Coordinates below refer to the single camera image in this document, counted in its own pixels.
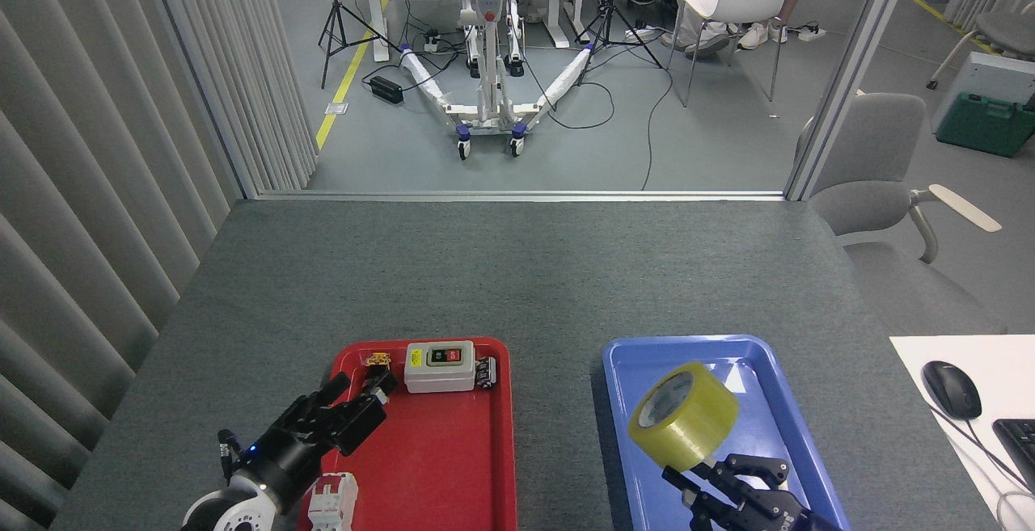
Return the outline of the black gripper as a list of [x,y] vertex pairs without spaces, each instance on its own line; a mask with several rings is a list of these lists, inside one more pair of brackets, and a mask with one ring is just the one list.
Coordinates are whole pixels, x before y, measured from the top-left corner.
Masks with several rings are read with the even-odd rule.
[[[780,490],[788,472],[788,463],[777,458],[730,453],[715,462],[711,486],[736,506],[706,493],[673,467],[663,468],[662,478],[680,491],[683,505],[691,510],[689,530],[833,530],[831,521]],[[751,486],[741,477],[755,477],[765,486]]]
[[320,419],[320,438],[343,455],[354,453],[385,419],[389,395],[398,387],[391,368],[369,368],[355,399],[336,400],[350,387],[338,372],[310,394],[299,396],[243,453],[243,477],[265,491],[280,510],[290,510],[321,475],[326,445],[302,439],[291,429],[313,429]]

